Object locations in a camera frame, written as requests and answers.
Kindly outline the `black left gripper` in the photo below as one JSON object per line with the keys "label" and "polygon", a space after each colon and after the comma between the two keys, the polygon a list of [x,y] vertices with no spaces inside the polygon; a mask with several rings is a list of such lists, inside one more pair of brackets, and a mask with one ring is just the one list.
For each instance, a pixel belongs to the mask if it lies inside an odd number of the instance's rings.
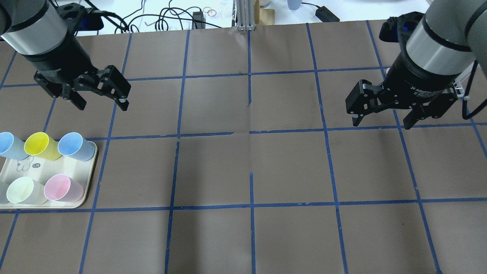
{"label": "black left gripper", "polygon": [[[131,84],[113,65],[97,69],[77,37],[66,37],[52,50],[43,54],[26,54],[25,59],[36,69],[33,80],[43,88],[50,85],[46,92],[51,97],[58,97],[63,84],[78,78],[80,91],[108,97],[122,111],[129,107]],[[76,90],[63,90],[62,98],[81,111],[86,107],[86,100]]]}

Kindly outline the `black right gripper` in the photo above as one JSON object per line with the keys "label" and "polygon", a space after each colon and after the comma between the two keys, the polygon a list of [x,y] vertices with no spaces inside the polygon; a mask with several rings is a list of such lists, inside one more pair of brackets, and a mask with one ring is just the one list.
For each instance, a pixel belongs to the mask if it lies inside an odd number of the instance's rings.
{"label": "black right gripper", "polygon": [[[364,116],[384,111],[386,104],[411,112],[403,119],[404,128],[411,129],[426,118],[439,119],[457,101],[453,90],[455,76],[442,76],[428,72],[414,64],[401,53],[392,64],[382,85],[372,85],[359,80],[345,99],[346,112],[352,117],[354,127]],[[383,92],[383,102],[379,96]]]}

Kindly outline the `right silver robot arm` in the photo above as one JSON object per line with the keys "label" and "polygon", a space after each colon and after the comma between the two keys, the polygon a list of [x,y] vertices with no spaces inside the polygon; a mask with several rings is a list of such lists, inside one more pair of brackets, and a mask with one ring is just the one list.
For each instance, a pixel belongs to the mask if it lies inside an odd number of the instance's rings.
{"label": "right silver robot arm", "polygon": [[353,126],[386,109],[409,110],[405,129],[439,119],[458,99],[455,79],[475,61],[486,65],[486,1],[435,0],[424,14],[390,17],[379,38],[398,43],[400,54],[383,83],[359,80],[346,97]]}

